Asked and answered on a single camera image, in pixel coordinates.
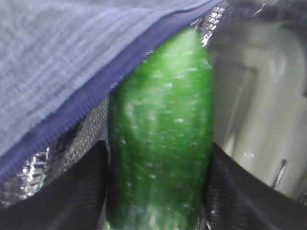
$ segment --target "navy blue zipper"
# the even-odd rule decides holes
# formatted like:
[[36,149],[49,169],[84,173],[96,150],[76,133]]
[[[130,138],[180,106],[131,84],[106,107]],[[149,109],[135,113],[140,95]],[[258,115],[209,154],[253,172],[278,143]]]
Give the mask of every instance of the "navy blue zipper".
[[0,184],[14,175],[36,152],[61,137],[98,105],[116,85],[172,35],[205,15],[222,0],[164,16],[77,90],[54,114],[27,133],[0,158]]

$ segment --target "plastic container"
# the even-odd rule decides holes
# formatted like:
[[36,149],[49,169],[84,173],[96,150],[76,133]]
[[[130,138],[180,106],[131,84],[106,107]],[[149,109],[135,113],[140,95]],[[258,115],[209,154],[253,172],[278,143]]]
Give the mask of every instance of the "plastic container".
[[307,184],[307,52],[289,23],[231,21],[213,33],[215,142],[269,186]]

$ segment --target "green cucumber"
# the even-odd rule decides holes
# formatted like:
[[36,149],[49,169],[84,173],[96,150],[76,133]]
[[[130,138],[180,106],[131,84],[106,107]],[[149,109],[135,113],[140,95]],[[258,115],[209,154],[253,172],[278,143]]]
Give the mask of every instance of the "green cucumber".
[[192,230],[213,139],[213,80],[198,32],[162,44],[111,93],[114,230]]

